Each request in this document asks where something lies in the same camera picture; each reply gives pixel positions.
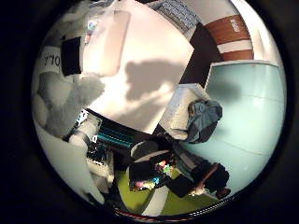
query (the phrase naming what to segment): yellow-green floor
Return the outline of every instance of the yellow-green floor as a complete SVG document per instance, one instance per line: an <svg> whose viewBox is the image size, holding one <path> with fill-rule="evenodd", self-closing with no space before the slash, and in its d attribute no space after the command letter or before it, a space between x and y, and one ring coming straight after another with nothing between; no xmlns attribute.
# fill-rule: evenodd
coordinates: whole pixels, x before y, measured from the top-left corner
<svg viewBox="0 0 299 224"><path fill-rule="evenodd" d="M129 178L125 172L116 172L116 180L121 193L122 200L130 212L141 214L147 207L152 190L141 190L139 192L131 192L129 190ZM187 195L179 198L173 192L169 191L162 216L172 216L178 214L189 213L216 203L218 200L206 195L190 196Z"/></svg>

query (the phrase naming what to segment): fisheye lens view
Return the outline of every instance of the fisheye lens view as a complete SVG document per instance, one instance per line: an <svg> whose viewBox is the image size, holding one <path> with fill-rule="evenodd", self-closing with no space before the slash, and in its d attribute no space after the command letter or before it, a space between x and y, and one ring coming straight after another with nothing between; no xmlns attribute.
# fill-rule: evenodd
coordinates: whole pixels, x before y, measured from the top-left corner
<svg viewBox="0 0 299 224"><path fill-rule="evenodd" d="M60 178L151 221L196 217L252 183L286 92L274 38L245 0L84 0L47 32L31 97Z"/></svg>

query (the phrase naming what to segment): light blue wall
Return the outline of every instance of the light blue wall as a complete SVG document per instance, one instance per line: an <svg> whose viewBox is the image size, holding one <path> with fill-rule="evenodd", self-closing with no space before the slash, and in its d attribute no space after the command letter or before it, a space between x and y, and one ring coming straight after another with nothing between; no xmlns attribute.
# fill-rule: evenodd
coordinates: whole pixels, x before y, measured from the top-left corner
<svg viewBox="0 0 299 224"><path fill-rule="evenodd" d="M223 117L203 144L185 145L223 164L232 194L247 186L267 164L283 124L285 102L279 69L271 64L215 64L206 92L223 108Z"/></svg>

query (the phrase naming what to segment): white desk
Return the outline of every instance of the white desk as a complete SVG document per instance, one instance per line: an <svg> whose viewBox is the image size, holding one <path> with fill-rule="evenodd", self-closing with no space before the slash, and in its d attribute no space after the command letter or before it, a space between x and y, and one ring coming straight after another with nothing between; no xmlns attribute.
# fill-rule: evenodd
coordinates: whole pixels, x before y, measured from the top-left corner
<svg viewBox="0 0 299 224"><path fill-rule="evenodd" d="M134 0L116 10L131 14L118 73L102 77L105 92L90 109L152 133L192 56L193 47L169 21Z"/></svg>

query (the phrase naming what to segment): person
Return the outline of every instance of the person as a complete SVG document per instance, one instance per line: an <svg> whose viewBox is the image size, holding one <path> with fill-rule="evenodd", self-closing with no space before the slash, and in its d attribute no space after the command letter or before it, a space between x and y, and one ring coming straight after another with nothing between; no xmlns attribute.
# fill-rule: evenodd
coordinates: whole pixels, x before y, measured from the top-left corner
<svg viewBox="0 0 299 224"><path fill-rule="evenodd" d="M158 134L158 136L137 144L132 156L135 159L148 157L151 161L155 161L155 157L151 157L151 155L159 150L171 152L172 157L175 158L175 168L179 170L180 175L171 181L166 181L165 185L177 196L200 195L208 189L211 193L216 191L216 197L222 199L231 192L226 188L229 173L223 165L216 162L211 164L204 158L188 152L169 136Z"/></svg>

